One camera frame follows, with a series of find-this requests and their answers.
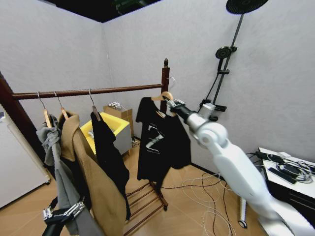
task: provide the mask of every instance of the wooden pillar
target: wooden pillar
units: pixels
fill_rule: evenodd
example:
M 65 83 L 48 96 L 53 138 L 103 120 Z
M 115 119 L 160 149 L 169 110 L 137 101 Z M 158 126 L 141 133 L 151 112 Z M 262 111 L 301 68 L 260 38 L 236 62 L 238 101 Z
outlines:
M 36 128 L 18 100 L 12 97 L 12 89 L 0 72 L 0 103 L 11 117 L 25 139 L 29 142 L 39 158 L 44 162 L 45 152 L 36 135 Z
M 169 83 L 169 67 L 168 67 L 168 59 L 166 58 L 164 60 L 164 67 L 162 68 L 162 81 L 163 87 L 161 88 L 161 93 L 168 91 L 168 83 Z M 167 105 L 166 102 L 161 101 L 160 106 L 161 112 L 166 114 L 167 111 Z

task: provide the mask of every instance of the black ceiling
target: black ceiling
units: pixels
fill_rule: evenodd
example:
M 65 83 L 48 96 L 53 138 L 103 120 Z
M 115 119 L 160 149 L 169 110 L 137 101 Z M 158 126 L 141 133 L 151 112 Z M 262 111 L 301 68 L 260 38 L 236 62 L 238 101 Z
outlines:
M 160 0 L 44 0 L 81 16 L 106 22 Z

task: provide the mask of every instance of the clothes rack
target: clothes rack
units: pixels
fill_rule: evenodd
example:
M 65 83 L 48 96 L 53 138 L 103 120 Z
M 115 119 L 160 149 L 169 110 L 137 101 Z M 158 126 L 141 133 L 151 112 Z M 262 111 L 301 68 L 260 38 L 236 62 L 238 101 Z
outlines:
M 161 88 L 161 93 L 164 91 L 168 91 L 168 83 L 169 83 L 169 71 L 168 60 L 164 60 L 164 67 L 162 68 L 162 79 L 161 84 L 155 85 L 142 85 L 142 86 L 130 86 L 130 87 L 119 87 L 119 88 L 98 88 L 98 89 L 82 89 L 82 90 L 63 90 L 63 91 L 45 91 L 39 92 L 40 98 L 48 98 L 48 97 L 67 97 L 67 96 L 79 96 L 79 95 L 89 95 L 89 91 L 91 94 L 100 94 L 100 93 L 112 93 L 112 92 L 124 92 L 124 91 L 135 91 L 135 90 L 143 90 L 143 89 L 156 89 Z M 21 133 L 25 137 L 25 139 L 29 142 L 31 147 L 34 149 L 39 158 L 44 162 L 45 152 L 44 149 L 36 135 L 36 128 L 32 123 L 31 119 L 25 112 L 19 100 L 24 99 L 38 99 L 37 92 L 23 92 L 23 93 L 14 93 L 9 86 L 8 82 L 5 80 L 4 76 L 0 72 L 0 104 L 3 106 L 7 114 L 11 117 L 16 126 L 20 129 Z M 167 105 L 166 102 L 161 101 L 160 110 L 163 113 L 166 113 Z M 143 222 L 145 222 L 150 216 L 156 213 L 162 207 L 164 210 L 167 210 L 168 203 L 163 197 L 160 190 L 156 189 L 155 184 L 153 182 L 148 182 L 140 188 L 134 190 L 129 193 L 127 196 L 139 192 L 140 190 L 149 187 L 150 190 L 140 196 L 138 199 L 134 200 L 130 203 L 130 206 L 143 199 L 145 196 L 150 194 L 151 192 L 155 192 L 156 196 L 140 207 L 138 210 L 131 214 L 131 217 L 135 216 L 142 209 L 146 208 L 149 204 L 159 199 L 161 201 L 161 205 L 159 205 L 156 209 L 154 209 L 151 213 L 145 216 L 142 220 L 140 220 L 136 225 L 134 225 L 131 229 L 124 233 L 124 235 L 130 234 L 133 230 L 138 228 Z

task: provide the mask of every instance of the brown coat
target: brown coat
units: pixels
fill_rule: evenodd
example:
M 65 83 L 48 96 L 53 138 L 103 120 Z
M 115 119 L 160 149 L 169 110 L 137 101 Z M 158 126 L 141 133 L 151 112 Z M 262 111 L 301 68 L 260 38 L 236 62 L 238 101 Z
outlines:
M 97 159 L 79 128 L 79 116 L 68 113 L 60 118 L 62 157 L 77 161 L 90 191 L 96 222 L 107 236 L 122 236 L 126 220 L 126 203 L 114 182 L 99 167 Z

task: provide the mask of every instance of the white cabinet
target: white cabinet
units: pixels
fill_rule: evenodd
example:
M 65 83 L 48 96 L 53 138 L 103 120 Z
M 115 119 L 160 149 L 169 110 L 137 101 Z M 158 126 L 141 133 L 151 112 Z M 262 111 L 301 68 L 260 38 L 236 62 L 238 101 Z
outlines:
M 0 118 L 0 207 L 50 180 L 38 156 L 5 113 Z

